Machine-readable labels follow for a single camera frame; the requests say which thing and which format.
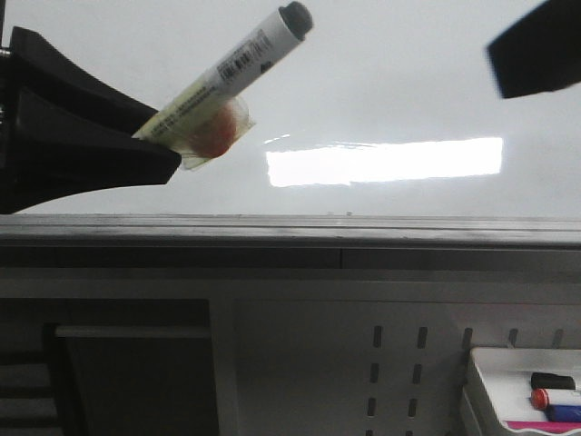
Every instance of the black marker cap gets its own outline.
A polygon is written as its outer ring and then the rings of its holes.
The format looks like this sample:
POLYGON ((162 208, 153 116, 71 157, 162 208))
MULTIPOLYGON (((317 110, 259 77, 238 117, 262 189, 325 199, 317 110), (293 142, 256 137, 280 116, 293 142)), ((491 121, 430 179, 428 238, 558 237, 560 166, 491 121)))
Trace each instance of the black marker cap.
POLYGON ((533 389, 570 389, 574 390, 575 380, 567 375, 556 375, 550 372, 533 372, 530 378, 533 389))
POLYGON ((581 82, 581 2, 548 0, 507 29, 488 55, 504 98, 581 82))
POLYGON ((304 41, 305 35, 313 27, 312 16, 309 9, 299 2, 292 2, 279 9, 282 20, 297 39, 304 41))

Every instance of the whiteboard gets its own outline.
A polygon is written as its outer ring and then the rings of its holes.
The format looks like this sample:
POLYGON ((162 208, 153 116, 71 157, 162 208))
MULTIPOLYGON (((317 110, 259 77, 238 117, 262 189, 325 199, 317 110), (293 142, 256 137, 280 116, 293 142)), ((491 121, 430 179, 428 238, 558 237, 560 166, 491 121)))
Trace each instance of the whiteboard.
MULTIPOLYGON (((256 125, 222 158, 25 213, 581 215, 581 84, 502 100, 485 53, 539 1, 303 3, 315 28, 242 93, 256 125)), ((281 5, 8 0, 4 43, 35 30, 160 108, 281 5)))

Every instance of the perforated metal panel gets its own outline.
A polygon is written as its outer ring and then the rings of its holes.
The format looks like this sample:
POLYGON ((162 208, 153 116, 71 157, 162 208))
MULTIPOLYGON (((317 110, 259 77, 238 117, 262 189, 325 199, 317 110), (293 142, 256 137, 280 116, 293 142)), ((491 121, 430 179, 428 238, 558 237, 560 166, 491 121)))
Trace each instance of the perforated metal panel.
POLYGON ((579 347, 580 306, 238 302, 241 435, 463 434, 471 346, 579 347))

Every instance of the blue marker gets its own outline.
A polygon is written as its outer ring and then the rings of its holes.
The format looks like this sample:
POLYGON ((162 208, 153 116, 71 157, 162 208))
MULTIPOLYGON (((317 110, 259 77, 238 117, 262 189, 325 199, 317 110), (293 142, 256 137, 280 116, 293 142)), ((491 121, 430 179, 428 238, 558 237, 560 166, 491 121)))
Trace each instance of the blue marker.
POLYGON ((552 422, 581 422, 581 406, 548 406, 547 417, 552 422))

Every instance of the dark panel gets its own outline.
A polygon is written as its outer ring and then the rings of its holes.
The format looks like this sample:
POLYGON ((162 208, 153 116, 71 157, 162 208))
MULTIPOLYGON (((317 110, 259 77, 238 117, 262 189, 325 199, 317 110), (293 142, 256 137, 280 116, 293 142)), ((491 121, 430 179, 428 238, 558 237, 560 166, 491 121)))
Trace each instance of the dark panel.
POLYGON ((566 250, 345 249, 345 269, 581 272, 581 253, 566 250))
POLYGON ((209 340, 68 340, 91 436, 218 434, 209 340))
POLYGON ((0 363, 42 363, 43 326, 67 323, 65 303, 55 300, 2 300, 0 304, 0 363))
POLYGON ((339 268, 340 250, 317 248, 1 247, 4 267, 339 268))
POLYGON ((210 325, 206 300, 70 301, 69 310, 71 322, 81 325, 210 325))

